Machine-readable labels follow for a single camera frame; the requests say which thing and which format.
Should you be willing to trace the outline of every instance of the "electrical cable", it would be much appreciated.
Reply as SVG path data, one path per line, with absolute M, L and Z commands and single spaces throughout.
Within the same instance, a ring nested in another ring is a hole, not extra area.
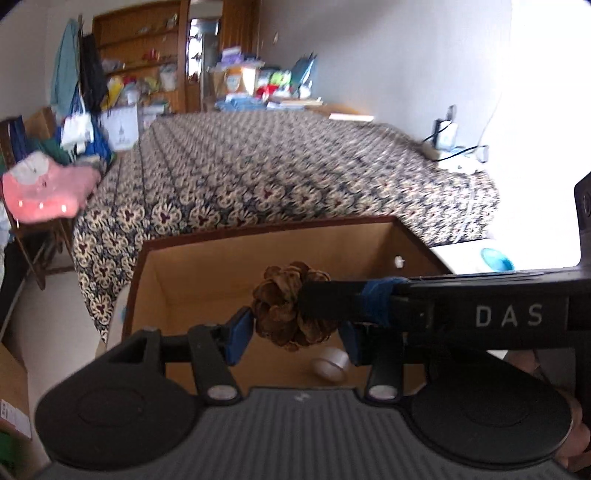
M 474 150 L 478 150 L 479 148 L 488 148 L 488 145 L 476 145 L 474 147 L 466 148 L 465 150 L 462 150 L 461 152 L 454 153 L 453 155 L 450 155 L 449 157 L 440 158 L 439 160 L 436 160 L 436 161 L 449 160 L 450 158 L 457 157 L 458 155 L 462 155 L 462 154 L 464 154 L 466 152 L 471 152 L 471 151 L 474 151 Z
M 470 175 L 469 176 L 469 187 L 470 187 L 470 199 L 468 200 L 468 207 L 466 208 L 466 213 L 464 215 L 464 219 L 462 220 L 462 226 L 460 227 L 460 232 L 457 234 L 456 239 L 452 242 L 452 245 L 455 245 L 457 243 L 459 243 L 459 241 L 462 239 L 462 237 L 464 236 L 464 233 L 466 233 L 466 227 L 468 226 L 468 218 L 470 216 L 470 212 L 472 211 L 472 206 L 474 205 L 474 200 L 475 200 L 475 192 L 474 192 L 474 182 L 473 182 L 473 176 Z
M 447 124 L 445 127 L 443 127 L 439 132 L 435 132 L 433 135 L 431 135 L 430 137 L 427 137 L 425 140 L 423 140 L 421 142 L 421 145 L 423 143 L 425 143 L 427 140 L 431 140 L 433 137 L 436 137 L 437 135 L 439 135 L 441 132 L 443 132 L 446 128 L 450 127 L 452 124 Z

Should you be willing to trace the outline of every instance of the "bed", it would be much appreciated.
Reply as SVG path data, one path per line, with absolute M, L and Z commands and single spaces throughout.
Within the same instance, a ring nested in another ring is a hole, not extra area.
M 106 340 L 147 239 L 229 226 L 397 215 L 428 247 L 482 239 L 499 203 L 485 174 L 439 170 L 392 127 L 312 112 L 161 118 L 74 226 L 80 287 Z

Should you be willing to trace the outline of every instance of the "blue lid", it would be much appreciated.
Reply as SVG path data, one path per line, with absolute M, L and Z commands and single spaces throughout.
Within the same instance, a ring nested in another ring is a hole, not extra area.
M 494 248 L 483 248 L 480 255 L 486 265 L 495 272 L 511 272 L 515 270 L 513 262 L 509 260 L 506 255 Z

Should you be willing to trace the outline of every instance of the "hanging clothes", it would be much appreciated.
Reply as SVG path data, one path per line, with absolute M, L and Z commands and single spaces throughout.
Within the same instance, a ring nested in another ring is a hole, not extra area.
M 94 114 L 100 115 L 100 104 L 109 93 L 107 79 L 100 62 L 100 54 L 96 48 L 94 35 L 86 35 L 80 40 L 81 61 L 80 61 L 80 86 L 82 87 L 82 98 L 86 109 Z
M 57 113 L 62 117 L 70 114 L 70 106 L 78 85 L 78 59 L 80 58 L 78 29 L 78 22 L 70 19 L 61 39 L 60 48 L 57 50 L 53 68 L 51 104 L 56 107 Z

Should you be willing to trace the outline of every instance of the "power strip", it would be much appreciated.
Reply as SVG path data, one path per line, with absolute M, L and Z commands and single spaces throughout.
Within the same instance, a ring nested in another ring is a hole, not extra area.
M 484 171 L 484 164 L 478 161 L 476 153 L 465 153 L 457 155 L 447 160 L 443 160 L 447 157 L 451 157 L 453 152 L 445 152 L 436 150 L 433 146 L 427 142 L 421 145 L 421 151 L 429 160 L 437 162 L 437 166 L 442 170 L 447 170 L 452 173 L 463 173 L 465 175 L 472 175 L 477 171 Z

